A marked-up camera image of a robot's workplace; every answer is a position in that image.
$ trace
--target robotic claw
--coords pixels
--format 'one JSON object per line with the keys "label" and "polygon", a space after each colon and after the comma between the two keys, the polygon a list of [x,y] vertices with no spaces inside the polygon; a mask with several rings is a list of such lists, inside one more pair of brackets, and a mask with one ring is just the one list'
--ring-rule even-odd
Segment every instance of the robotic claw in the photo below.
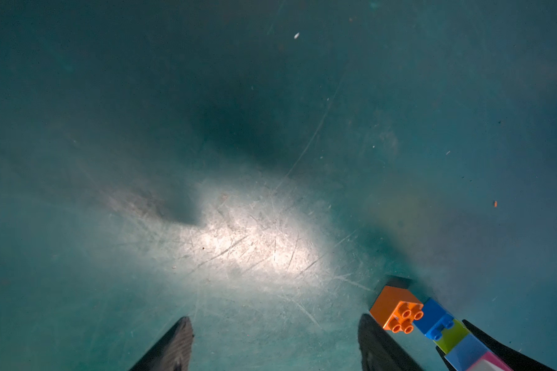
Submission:
{"label": "robotic claw", "polygon": [[[357,331],[363,371],[422,371],[387,333],[408,334],[415,326],[436,343],[449,371],[553,371],[405,288],[385,286],[369,312]],[[190,319],[180,318],[130,371],[188,371],[193,337]]]}

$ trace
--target light blue lego brick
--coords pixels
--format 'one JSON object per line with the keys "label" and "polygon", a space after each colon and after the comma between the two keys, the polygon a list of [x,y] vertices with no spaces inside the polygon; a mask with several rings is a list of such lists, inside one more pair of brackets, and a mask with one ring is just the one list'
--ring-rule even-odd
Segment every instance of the light blue lego brick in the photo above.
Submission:
{"label": "light blue lego brick", "polygon": [[446,360],[457,371],[466,371],[487,352],[487,346],[473,334],[468,334],[446,355]]}
{"label": "light blue lego brick", "polygon": [[414,325],[431,340],[441,339],[441,330],[454,326],[454,317],[433,299],[423,305],[423,318],[414,321]]}

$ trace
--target scratch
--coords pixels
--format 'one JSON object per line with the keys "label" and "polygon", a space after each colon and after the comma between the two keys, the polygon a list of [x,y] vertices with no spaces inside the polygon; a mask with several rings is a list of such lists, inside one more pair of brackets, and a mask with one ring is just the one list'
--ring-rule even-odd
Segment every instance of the scratch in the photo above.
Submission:
{"label": "scratch", "polygon": [[334,250],[336,247],[338,247],[338,245],[340,245],[344,240],[346,240],[347,238],[349,238],[350,236],[352,236],[355,232],[357,232],[359,230],[359,228],[357,228],[356,230],[352,231],[348,236],[346,236],[345,238],[343,238],[342,240],[340,240],[336,245],[334,245],[334,247],[330,250],[328,250],[327,252],[323,253],[322,255],[320,255],[320,257],[316,260],[313,261],[312,264],[308,265],[307,268],[305,268],[303,271],[300,271],[299,274],[297,274],[297,277],[299,277],[300,275],[302,275],[305,271],[307,271],[308,269],[310,269],[314,264],[316,264],[317,262],[319,262],[320,259],[322,259],[324,256],[326,256],[326,254],[332,250]]}
{"label": "scratch", "polygon": [[227,202],[227,200],[230,198],[231,196],[227,196],[226,198],[223,197],[223,202],[217,207],[217,210],[220,209],[221,207],[223,207],[223,205]]}
{"label": "scratch", "polygon": [[336,94],[338,94],[339,90],[340,90],[340,86],[343,83],[344,80],[344,76],[346,75],[346,68],[345,71],[343,72],[343,75],[340,78],[339,81],[339,85],[336,86],[336,90],[334,90],[334,94],[332,94],[332,99],[328,102],[328,106],[326,107],[326,111],[324,112],[324,115],[322,116],[322,119],[319,121],[318,127],[316,128],[316,131],[313,132],[312,137],[309,139],[308,144],[305,146],[304,150],[301,152],[301,154],[299,155],[299,158],[297,160],[295,160],[295,163],[293,164],[293,166],[291,167],[291,169],[289,169],[289,171],[287,172],[287,174],[281,179],[281,181],[278,183],[278,185],[276,186],[276,188],[274,189],[274,192],[276,193],[276,191],[279,189],[279,187],[281,186],[281,184],[284,182],[285,179],[287,179],[289,177],[289,175],[291,174],[291,172],[293,171],[293,169],[295,168],[295,166],[297,166],[297,164],[299,163],[299,161],[301,161],[301,158],[304,156],[305,152],[308,151],[309,146],[312,144],[313,139],[316,137],[316,135],[318,135],[319,130],[322,128],[322,126],[324,125],[324,120],[326,120],[326,116],[328,115],[328,112],[330,111],[330,108],[332,107],[332,103],[334,102],[334,98],[336,98]]}
{"label": "scratch", "polygon": [[259,262],[257,262],[257,263],[254,264],[253,266],[251,266],[251,267],[249,267],[248,269],[246,269],[245,271],[243,271],[242,274],[245,273],[245,272],[247,272],[247,271],[249,271],[249,270],[252,270],[252,269],[253,269],[255,266],[257,266],[258,264],[260,264],[260,263],[262,263],[262,262],[264,262],[264,261],[267,261],[270,257],[272,257],[272,255],[269,255],[269,256],[267,256],[266,258],[260,260]]}
{"label": "scratch", "polygon": [[248,215],[249,215],[250,218],[252,218],[256,221],[256,224],[262,229],[262,231],[265,231],[268,228],[270,228],[268,226],[263,226],[262,223],[260,223],[260,221],[258,219],[254,218],[252,214],[248,214]]}
{"label": "scratch", "polygon": [[280,296],[280,297],[282,297],[283,299],[285,299],[285,300],[287,300],[287,301],[290,301],[290,302],[292,302],[293,304],[297,305],[297,307],[298,307],[303,313],[305,313],[305,315],[306,315],[307,317],[309,317],[309,319],[311,319],[312,322],[315,323],[316,326],[318,326],[320,330],[322,330],[322,331],[324,330],[324,329],[322,328],[322,326],[319,325],[318,321],[316,321],[316,319],[314,318],[314,316],[312,316],[307,310],[305,310],[305,308],[304,308],[301,304],[299,304],[297,301],[294,301],[294,300],[291,299],[291,298],[288,298],[288,297],[285,297],[285,296]]}
{"label": "scratch", "polygon": [[258,250],[258,244],[255,244],[253,246],[253,251],[252,253],[248,256],[248,260],[245,261],[245,263],[249,263],[249,260],[252,258],[252,256],[256,253],[256,250]]}
{"label": "scratch", "polygon": [[252,248],[252,245],[250,245],[249,248],[245,249],[245,251],[242,252],[242,255],[239,255],[239,257],[241,258],[242,256],[244,256],[251,248]]}
{"label": "scratch", "polygon": [[338,277],[334,277],[334,278],[335,278],[335,279],[340,279],[341,281],[344,281],[344,282],[348,282],[348,283],[350,283],[350,284],[353,285],[353,286],[357,286],[357,287],[359,287],[359,288],[363,288],[364,290],[367,290],[367,291],[369,291],[369,292],[373,292],[373,290],[370,289],[369,287],[365,287],[365,286],[363,286],[363,285],[361,285],[361,284],[358,284],[357,282],[351,281],[351,280],[348,279],[348,278],[344,278],[344,277],[341,276],[341,275],[338,276]]}
{"label": "scratch", "polygon": [[128,346],[128,341],[130,341],[129,337],[124,336],[124,338],[126,338],[126,340],[124,341],[124,345],[122,347],[122,354],[126,354],[126,347]]}
{"label": "scratch", "polygon": [[60,336],[59,336],[59,331],[58,331],[58,323],[54,322],[53,323],[54,326],[54,351],[58,351],[58,348],[60,346]]}
{"label": "scratch", "polygon": [[215,260],[215,259],[218,258],[219,256],[225,255],[226,253],[228,253],[229,250],[231,250],[232,248],[236,247],[241,241],[245,240],[245,238],[246,238],[247,236],[248,236],[248,235],[245,235],[244,237],[241,237],[239,240],[237,240],[237,241],[235,241],[234,243],[232,243],[230,247],[228,247],[227,249],[223,250],[223,252],[221,252],[220,254],[218,254],[218,255],[216,255],[216,256],[213,256],[212,258],[210,258],[210,259],[208,259],[208,260],[205,260],[205,261],[203,261],[202,263],[198,264],[198,265],[196,266],[196,268],[194,268],[192,271],[195,271],[195,270],[199,269],[202,265],[204,265],[204,264],[206,264],[206,263],[208,263],[208,262],[210,262],[210,261]]}
{"label": "scratch", "polygon": [[287,271],[289,271],[289,267],[291,266],[291,262],[293,261],[293,256],[295,255],[295,250],[297,250],[297,242],[299,242],[299,232],[297,232],[297,240],[295,240],[295,247],[293,248],[293,252],[291,253],[291,259],[289,260]]}
{"label": "scratch", "polygon": [[190,245],[192,246],[192,250],[195,250],[194,241],[192,240],[192,232],[190,233]]}
{"label": "scratch", "polygon": [[101,314],[99,315],[99,319],[97,320],[97,326],[95,327],[95,331],[93,331],[93,336],[91,337],[91,343],[89,344],[89,349],[87,350],[87,360],[89,360],[89,357],[91,357],[91,353],[93,352],[93,344],[95,343],[99,329],[101,328],[101,322],[105,314],[106,304],[107,304],[106,301],[103,301],[103,303],[101,304]]}
{"label": "scratch", "polygon": [[268,29],[268,32],[266,33],[266,35],[270,35],[270,33],[272,32],[273,28],[274,28],[274,23],[276,22],[277,18],[279,17],[279,13],[280,10],[283,9],[284,3],[287,0],[283,0],[283,2],[280,4],[280,6],[278,7],[277,13],[274,16],[273,22],[270,24],[270,28]]}
{"label": "scratch", "polygon": [[196,305],[194,308],[194,317],[192,318],[192,322],[196,323],[196,317],[198,317],[198,311],[200,310],[200,286],[198,286],[196,290]]}

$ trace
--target orange lego brick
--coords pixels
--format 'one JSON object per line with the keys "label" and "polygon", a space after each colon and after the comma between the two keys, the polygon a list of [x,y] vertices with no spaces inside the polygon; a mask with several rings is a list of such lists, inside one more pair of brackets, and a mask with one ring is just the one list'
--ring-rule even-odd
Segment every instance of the orange lego brick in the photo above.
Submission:
{"label": "orange lego brick", "polygon": [[384,286],[369,312],[384,330],[410,334],[415,328],[413,321],[423,317],[422,309],[423,303],[410,291]]}

